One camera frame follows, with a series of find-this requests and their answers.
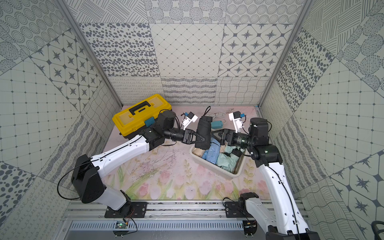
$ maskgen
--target teal object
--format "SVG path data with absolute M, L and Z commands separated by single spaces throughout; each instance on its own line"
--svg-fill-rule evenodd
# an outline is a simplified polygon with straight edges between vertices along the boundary
M 211 123 L 212 129 L 220 129 L 223 128 L 223 122 L 222 121 L 214 121 Z
M 229 153 L 230 156 L 227 156 L 224 153 L 220 153 L 218 155 L 216 165 L 218 165 L 219 167 L 221 167 L 224 170 L 227 170 L 228 172 L 233 173 L 233 171 L 235 170 L 235 167 L 236 167 L 236 163 L 239 160 L 238 156 L 231 153 L 232 150 L 235 148 L 236 148 L 235 146 L 225 147 L 224 152 Z
M 155 118 L 151 117 L 151 118 L 145 120 L 144 123 L 145 123 L 145 126 L 149 127 L 150 125 L 155 123 Z

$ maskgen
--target light green cloth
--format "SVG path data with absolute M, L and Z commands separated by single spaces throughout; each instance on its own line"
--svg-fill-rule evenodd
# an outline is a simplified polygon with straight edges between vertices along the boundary
M 224 152 L 231 153 L 232 150 L 235 148 L 236 148 L 236 146 L 232 146 L 232 147 L 227 146 L 227 147 L 225 147 Z M 224 153 L 220 153 L 218 155 L 216 165 L 218 165 L 219 167 L 221 167 L 224 170 L 227 170 L 228 172 L 233 173 L 238 160 L 239 160 L 239 157 L 234 155 L 234 154 L 230 154 L 230 157 L 229 157 L 229 156 L 225 155 Z

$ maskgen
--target yellow toolbox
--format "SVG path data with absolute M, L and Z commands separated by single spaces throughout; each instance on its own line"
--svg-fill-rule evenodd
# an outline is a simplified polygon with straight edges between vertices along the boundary
M 171 105 L 155 94 L 113 116 L 112 120 L 124 138 L 131 139 L 141 130 L 155 123 L 161 110 L 172 110 Z

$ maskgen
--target beige cloth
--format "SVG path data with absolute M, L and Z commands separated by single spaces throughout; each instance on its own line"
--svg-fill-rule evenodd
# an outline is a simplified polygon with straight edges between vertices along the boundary
M 221 145 L 220 146 L 220 153 L 223 153 L 223 152 L 225 152 L 224 150 L 225 150 L 225 147 L 227 146 L 227 143 L 225 143 L 224 145 Z
M 198 157 L 202 157 L 203 154 L 204 154 L 205 150 L 203 149 L 200 149 L 200 148 L 196 148 L 192 151 L 193 154 L 195 154 L 196 156 Z

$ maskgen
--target vent grille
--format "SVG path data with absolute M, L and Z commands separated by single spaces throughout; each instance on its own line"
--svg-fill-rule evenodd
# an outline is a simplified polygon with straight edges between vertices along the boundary
M 116 223 L 120 221 L 73 221 L 71 230 L 114 230 Z M 141 231 L 154 230 L 242 230 L 242 221 L 237 220 L 136 220 L 137 228 Z M 128 228 L 118 229 L 119 231 L 136 230 L 132 221 L 129 221 Z

